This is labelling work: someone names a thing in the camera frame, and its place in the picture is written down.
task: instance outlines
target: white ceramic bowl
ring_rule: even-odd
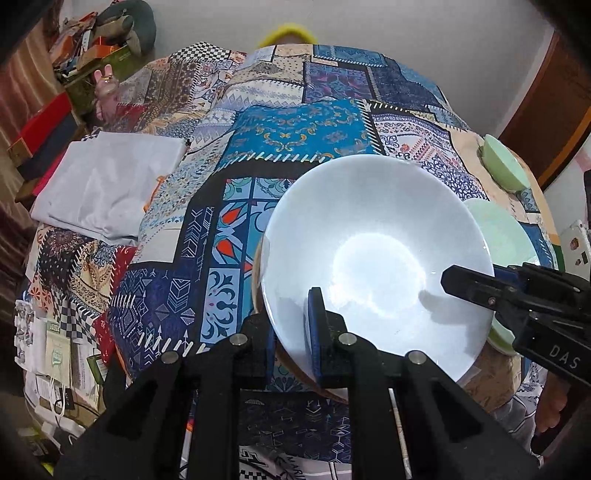
[[[350,332],[386,352],[422,350],[457,381],[492,312],[443,291],[453,264],[493,275],[462,201],[416,164],[352,155],[310,170],[280,199],[263,238],[262,293],[277,337],[310,378],[306,300],[320,287]]]

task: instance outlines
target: metal bolt head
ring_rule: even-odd
[[[170,365],[178,360],[178,353],[174,350],[164,352],[162,355],[160,355],[160,359],[162,360],[162,363]]]
[[[354,345],[357,341],[357,337],[352,333],[345,332],[339,335],[339,342],[343,345]]]
[[[235,346],[244,345],[248,341],[248,337],[243,333],[235,333],[230,337],[230,343]]]
[[[408,359],[415,365],[422,365],[427,361],[427,355],[420,350],[413,350],[408,354]]]

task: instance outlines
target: white towel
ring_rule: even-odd
[[[31,217],[111,245],[135,245],[144,205],[186,150],[181,138],[101,132],[72,142]]]

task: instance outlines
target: rabbit figurine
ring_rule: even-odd
[[[119,80],[113,75],[110,64],[105,65],[105,74],[100,70],[94,73],[96,87],[96,116],[99,120],[110,124],[116,116],[119,102]]]

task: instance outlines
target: wooden door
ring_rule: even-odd
[[[530,90],[499,139],[542,188],[568,164],[591,125],[591,76],[558,34]]]

